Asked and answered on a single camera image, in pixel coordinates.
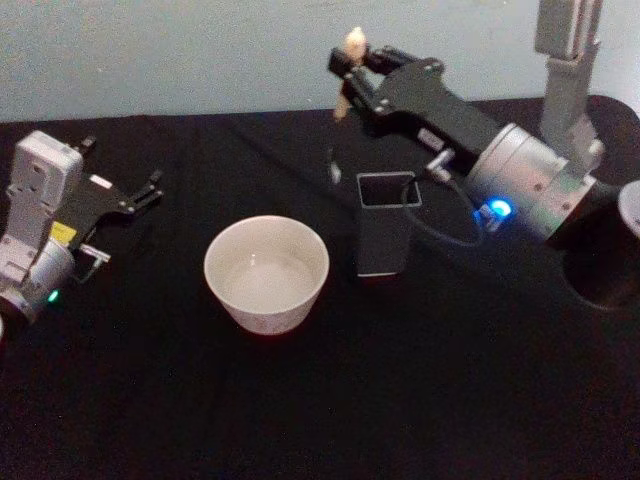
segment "blue led light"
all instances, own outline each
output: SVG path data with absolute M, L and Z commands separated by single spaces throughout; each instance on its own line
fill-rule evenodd
M 506 218 L 513 212 L 513 208 L 504 200 L 493 200 L 489 203 L 489 208 L 499 217 Z

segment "small figurine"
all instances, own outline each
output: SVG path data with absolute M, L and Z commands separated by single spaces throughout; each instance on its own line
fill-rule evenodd
M 367 37 L 365 37 L 360 27 L 354 28 L 344 39 L 344 52 L 356 65 L 362 65 L 364 56 L 367 53 Z M 339 94 L 338 103 L 333 112 L 333 118 L 336 123 L 347 116 L 349 106 L 349 100 L 344 95 Z

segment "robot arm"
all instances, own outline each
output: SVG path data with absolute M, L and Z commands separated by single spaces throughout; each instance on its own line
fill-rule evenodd
M 107 217 L 132 217 L 163 195 L 155 172 L 129 197 L 111 182 L 82 171 L 93 137 L 71 148 L 43 132 L 16 146 L 0 241 L 0 343 L 35 322 L 52 292 L 74 274 L 80 255 L 93 258 L 86 281 L 110 256 L 87 244 Z
M 579 294 L 617 306 L 640 294 L 640 182 L 611 187 L 589 174 L 604 153 L 585 114 L 601 3 L 541 4 L 537 48 L 551 55 L 542 122 L 548 143 L 447 90 L 438 59 L 385 47 L 368 49 L 357 65 L 334 49 L 329 70 L 343 79 L 342 93 L 367 133 L 400 133 L 439 157 L 453 152 L 446 168 L 464 177 L 477 206 L 508 202 L 533 237 L 566 252 L 565 275 Z M 558 22 L 566 35 L 551 34 Z M 367 69 L 385 75 L 379 88 Z

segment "water in bowl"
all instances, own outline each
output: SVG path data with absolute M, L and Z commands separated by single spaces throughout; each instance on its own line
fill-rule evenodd
M 225 282 L 229 301 L 256 313 L 288 310 L 306 300 L 314 286 L 304 262 L 274 253 L 251 255 L 231 269 Z

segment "white sticker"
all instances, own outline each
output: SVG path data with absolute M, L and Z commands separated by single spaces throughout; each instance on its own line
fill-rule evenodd
M 109 180 L 105 180 L 104 178 L 99 177 L 98 175 L 91 175 L 89 180 L 91 180 L 96 185 L 100 185 L 102 188 L 106 188 L 107 190 L 113 187 L 113 183 L 111 183 Z
M 427 147 L 433 148 L 436 152 L 440 152 L 444 148 L 444 140 L 437 137 L 433 132 L 430 132 L 426 128 L 420 129 L 418 132 L 418 140 L 424 143 Z

